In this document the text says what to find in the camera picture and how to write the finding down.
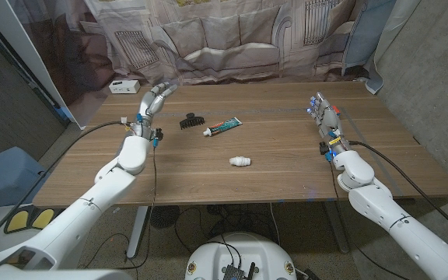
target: small white cylinder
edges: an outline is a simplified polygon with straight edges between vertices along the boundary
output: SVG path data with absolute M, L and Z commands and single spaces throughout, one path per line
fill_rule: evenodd
M 249 166 L 251 164 L 250 158 L 246 158 L 244 156 L 237 156 L 229 159 L 229 163 L 235 166 Z

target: white power strip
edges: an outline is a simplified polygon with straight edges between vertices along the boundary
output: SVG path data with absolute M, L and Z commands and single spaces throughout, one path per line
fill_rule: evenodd
M 137 93 L 139 88 L 139 81 L 113 81 L 109 86 L 112 93 Z

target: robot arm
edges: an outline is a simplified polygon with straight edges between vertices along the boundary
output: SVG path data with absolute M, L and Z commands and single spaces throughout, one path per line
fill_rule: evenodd
M 67 259 L 74 254 L 74 249 L 86 238 L 101 214 L 131 189 L 134 175 L 145 167 L 150 140 L 156 146 L 162 138 L 159 129 L 151 129 L 151 121 L 153 115 L 162 109 L 165 98 L 177 88 L 165 89 L 167 87 L 168 83 L 163 83 L 145 94 L 142 107 L 155 107 L 155 110 L 141 114 L 141 117 L 138 114 L 138 120 L 131 124 L 132 135 L 125 139 L 119 156 L 98 172 L 94 186 L 36 236 L 0 252 L 0 270 L 11 269 L 8 265 L 25 271 L 75 268 L 68 267 Z
M 338 184 L 348 192 L 352 207 L 384 228 L 411 259 L 431 278 L 448 280 L 448 245 L 418 220 L 412 218 L 392 197 L 390 190 L 374 177 L 373 168 L 350 148 L 337 114 L 321 93 L 311 99 L 307 112 L 314 118 L 337 170 Z

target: white robot body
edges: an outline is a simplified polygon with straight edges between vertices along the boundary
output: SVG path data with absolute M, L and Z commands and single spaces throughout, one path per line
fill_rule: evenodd
M 249 277 L 251 263 L 255 263 L 253 280 L 296 280 L 292 258 L 278 244 L 254 233 L 226 233 L 223 235 L 226 244 L 235 247 L 241 256 L 243 276 Z M 222 237 L 217 236 L 209 242 L 222 243 Z M 238 253 L 229 247 L 233 253 L 234 267 L 240 262 Z M 186 267 L 186 280 L 225 279 L 225 271 L 232 264 L 228 247 L 219 243 L 205 243 L 190 257 Z

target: table leg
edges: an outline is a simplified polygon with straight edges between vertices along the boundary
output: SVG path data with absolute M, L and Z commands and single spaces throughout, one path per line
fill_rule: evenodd
M 335 201 L 324 202 L 324 208 L 326 209 L 327 217 L 330 220 L 331 228 L 333 229 L 334 238 L 338 245 L 340 253 L 346 254 L 350 252 L 350 247 L 348 246 L 347 236 L 345 235 L 345 230 L 341 224 L 340 215 L 336 208 Z
M 131 239 L 128 245 L 127 257 L 133 258 L 138 253 L 138 247 L 140 244 L 141 233 L 143 226 L 145 225 L 146 213 L 148 212 L 148 206 L 138 207 L 136 218 L 134 220 L 134 226 L 132 227 Z

